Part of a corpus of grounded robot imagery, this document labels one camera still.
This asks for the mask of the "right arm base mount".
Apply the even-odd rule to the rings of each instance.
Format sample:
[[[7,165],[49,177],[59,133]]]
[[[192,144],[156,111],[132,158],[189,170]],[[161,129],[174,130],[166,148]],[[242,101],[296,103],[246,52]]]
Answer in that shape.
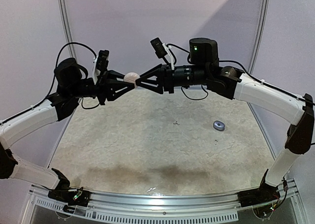
[[[248,207],[279,200],[281,195],[278,187],[266,184],[265,177],[263,177],[258,188],[240,191],[237,193],[237,197],[241,207]]]

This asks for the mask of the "white round case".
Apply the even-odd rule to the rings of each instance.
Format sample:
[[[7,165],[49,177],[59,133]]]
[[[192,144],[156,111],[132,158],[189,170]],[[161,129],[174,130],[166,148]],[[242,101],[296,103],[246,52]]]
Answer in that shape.
[[[135,88],[138,86],[136,85],[136,80],[140,78],[140,75],[135,72],[129,72],[124,76],[124,82],[132,83]]]

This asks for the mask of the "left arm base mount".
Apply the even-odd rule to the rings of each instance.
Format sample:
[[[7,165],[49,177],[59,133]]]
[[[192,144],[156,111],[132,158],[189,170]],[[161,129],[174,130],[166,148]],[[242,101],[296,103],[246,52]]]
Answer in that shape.
[[[68,188],[66,190],[51,190],[48,192],[50,199],[67,203],[68,206],[87,207],[90,201],[91,192],[81,188]]]

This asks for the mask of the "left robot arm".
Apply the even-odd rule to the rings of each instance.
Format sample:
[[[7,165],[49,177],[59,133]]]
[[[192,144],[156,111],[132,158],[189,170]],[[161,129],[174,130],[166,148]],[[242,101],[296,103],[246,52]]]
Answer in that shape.
[[[10,147],[34,131],[68,118],[79,105],[79,99],[97,98],[99,104],[114,101],[136,88],[139,74],[126,75],[108,70],[108,57],[96,57],[94,74],[89,77],[85,67],[75,58],[60,62],[54,69],[57,91],[23,112],[0,123],[0,177],[19,179],[53,190],[62,201],[70,201],[73,190],[68,179],[56,169],[48,169],[13,155]]]

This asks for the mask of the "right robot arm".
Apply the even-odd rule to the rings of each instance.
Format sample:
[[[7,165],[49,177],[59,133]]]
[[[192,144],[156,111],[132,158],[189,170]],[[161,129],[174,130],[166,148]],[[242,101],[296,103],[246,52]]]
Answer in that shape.
[[[312,96],[286,92],[249,75],[244,68],[220,67],[218,44],[212,39],[190,39],[188,63],[175,66],[171,60],[168,64],[160,64],[140,75],[135,83],[159,94],[172,94],[175,87],[205,85],[220,96],[257,105],[290,123],[284,148],[266,171],[262,186],[254,192],[258,202],[265,202],[295,160],[312,145],[315,124]]]

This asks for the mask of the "blue earbud charging case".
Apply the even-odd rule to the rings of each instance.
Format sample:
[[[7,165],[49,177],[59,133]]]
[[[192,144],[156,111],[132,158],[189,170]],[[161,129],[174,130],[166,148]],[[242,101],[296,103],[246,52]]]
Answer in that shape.
[[[214,129],[218,131],[224,131],[225,130],[225,124],[221,121],[214,121],[213,123]]]

